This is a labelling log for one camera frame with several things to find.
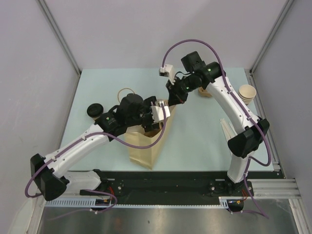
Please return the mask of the brown paper bag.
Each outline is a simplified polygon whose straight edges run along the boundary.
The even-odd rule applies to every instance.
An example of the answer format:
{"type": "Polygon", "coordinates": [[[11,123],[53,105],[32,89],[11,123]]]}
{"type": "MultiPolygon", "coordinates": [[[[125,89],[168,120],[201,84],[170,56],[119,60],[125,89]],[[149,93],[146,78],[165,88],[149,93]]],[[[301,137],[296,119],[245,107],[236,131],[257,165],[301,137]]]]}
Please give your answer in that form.
{"type": "Polygon", "coordinates": [[[131,145],[148,146],[153,143],[155,144],[147,149],[128,147],[129,159],[132,163],[150,170],[153,169],[170,132],[176,112],[176,106],[170,106],[169,110],[170,116],[167,118],[164,132],[162,131],[163,122],[161,122],[158,124],[159,128],[151,132],[145,132],[141,126],[133,126],[128,128],[126,133],[123,135],[125,142],[131,145]]]}

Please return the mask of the black cup lid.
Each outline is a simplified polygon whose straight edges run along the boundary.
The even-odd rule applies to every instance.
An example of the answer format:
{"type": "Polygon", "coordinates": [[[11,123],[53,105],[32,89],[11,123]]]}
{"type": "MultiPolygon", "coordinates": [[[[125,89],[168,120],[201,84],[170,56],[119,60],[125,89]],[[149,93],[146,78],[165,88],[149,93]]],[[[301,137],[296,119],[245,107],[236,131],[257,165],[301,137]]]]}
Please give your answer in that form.
{"type": "Polygon", "coordinates": [[[87,108],[87,115],[93,117],[104,112],[104,108],[99,103],[93,103],[87,108]]]}

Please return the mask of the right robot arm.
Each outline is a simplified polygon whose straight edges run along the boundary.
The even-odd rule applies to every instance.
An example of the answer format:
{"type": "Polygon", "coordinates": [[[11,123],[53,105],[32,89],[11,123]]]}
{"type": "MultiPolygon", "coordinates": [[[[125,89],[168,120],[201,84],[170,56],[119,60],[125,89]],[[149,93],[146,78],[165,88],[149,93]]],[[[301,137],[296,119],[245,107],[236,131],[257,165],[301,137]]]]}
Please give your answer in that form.
{"type": "Polygon", "coordinates": [[[181,60],[185,71],[182,78],[176,77],[174,67],[162,65],[159,75],[168,78],[166,88],[169,93],[169,105],[186,102],[188,93],[205,88],[227,114],[236,136],[228,140],[232,153],[229,170],[227,171],[225,191],[229,195],[237,195],[242,191],[242,181],[247,176],[248,158],[263,142],[269,129],[269,122],[253,114],[240,100],[236,91],[230,87],[228,78],[218,62],[206,64],[198,52],[192,52],[181,60]]]}

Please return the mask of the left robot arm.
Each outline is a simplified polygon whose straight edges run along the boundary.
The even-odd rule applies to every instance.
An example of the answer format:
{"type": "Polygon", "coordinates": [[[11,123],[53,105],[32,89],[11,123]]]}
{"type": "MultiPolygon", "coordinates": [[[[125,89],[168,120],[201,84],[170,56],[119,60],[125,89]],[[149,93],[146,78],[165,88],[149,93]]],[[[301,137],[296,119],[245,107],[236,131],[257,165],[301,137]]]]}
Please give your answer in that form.
{"type": "Polygon", "coordinates": [[[159,127],[161,122],[166,127],[170,109],[165,101],[157,100],[155,96],[143,99],[137,94],[128,94],[120,104],[102,113],[95,122],[78,138],[53,153],[41,156],[35,154],[30,159],[31,179],[26,185],[25,195],[31,198],[28,190],[35,183],[46,201],[60,197],[73,180],[65,177],[68,170],[96,147],[116,140],[123,145],[135,149],[149,149],[160,140],[159,136],[153,143],[137,146],[126,143],[119,136],[133,126],[142,126],[147,132],[159,127]]]}

